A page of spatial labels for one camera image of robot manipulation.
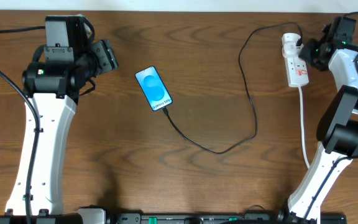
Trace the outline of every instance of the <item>green component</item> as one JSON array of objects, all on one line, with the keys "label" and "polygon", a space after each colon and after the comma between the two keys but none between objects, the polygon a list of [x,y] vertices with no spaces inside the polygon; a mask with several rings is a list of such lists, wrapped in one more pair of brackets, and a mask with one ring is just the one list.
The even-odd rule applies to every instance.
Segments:
[{"label": "green component", "polygon": [[157,224],[157,218],[149,218],[149,224]]}]

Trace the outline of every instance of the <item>power socket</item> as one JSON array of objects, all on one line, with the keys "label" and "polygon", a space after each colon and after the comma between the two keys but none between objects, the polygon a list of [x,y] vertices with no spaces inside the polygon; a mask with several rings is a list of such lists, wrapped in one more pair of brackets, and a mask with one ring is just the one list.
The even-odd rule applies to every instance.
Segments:
[{"label": "power socket", "polygon": [[290,87],[304,86],[309,83],[306,62],[298,57],[303,48],[303,44],[299,47],[296,46],[296,42],[300,38],[300,35],[292,33],[286,33],[282,37],[282,52],[287,70],[288,86]]}]

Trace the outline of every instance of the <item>phone screen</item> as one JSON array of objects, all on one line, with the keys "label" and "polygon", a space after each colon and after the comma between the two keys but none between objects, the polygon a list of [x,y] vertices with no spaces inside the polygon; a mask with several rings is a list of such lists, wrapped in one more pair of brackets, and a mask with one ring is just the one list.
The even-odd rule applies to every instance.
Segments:
[{"label": "phone screen", "polygon": [[136,73],[135,77],[153,111],[172,103],[172,98],[154,66]]}]

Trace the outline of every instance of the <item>white backdrop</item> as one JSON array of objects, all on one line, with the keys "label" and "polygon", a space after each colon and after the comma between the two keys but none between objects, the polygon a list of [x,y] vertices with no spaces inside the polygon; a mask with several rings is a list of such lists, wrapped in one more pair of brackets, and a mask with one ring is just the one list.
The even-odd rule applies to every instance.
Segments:
[{"label": "white backdrop", "polygon": [[0,9],[351,12],[358,11],[358,0],[0,0]]}]

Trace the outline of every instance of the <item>wood grain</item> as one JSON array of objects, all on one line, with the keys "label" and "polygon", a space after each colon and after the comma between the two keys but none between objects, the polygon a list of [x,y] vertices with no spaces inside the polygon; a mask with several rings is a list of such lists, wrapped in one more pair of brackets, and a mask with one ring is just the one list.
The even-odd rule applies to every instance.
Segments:
[{"label": "wood grain", "polygon": [[[62,11],[0,11],[0,29],[39,26]],[[220,151],[254,132],[237,56],[256,28],[286,21],[304,38],[319,38],[334,14],[81,12],[96,39],[109,39],[120,69],[97,78],[82,96],[68,135],[63,171],[65,210],[89,204],[150,212],[243,212],[253,204],[279,209],[298,187],[301,155],[298,90],[289,88],[281,36],[295,26],[256,33],[242,55],[259,132],[251,142],[215,156],[184,141],[163,113],[153,113],[134,74],[158,68],[177,126]],[[358,43],[358,23],[354,40]],[[0,35],[0,69],[21,84],[45,31]],[[335,95],[329,72],[310,68],[304,87],[308,157],[317,123]],[[24,103],[0,79],[0,214],[16,178],[25,125]],[[358,223],[358,161],[337,180],[323,211]]]}]

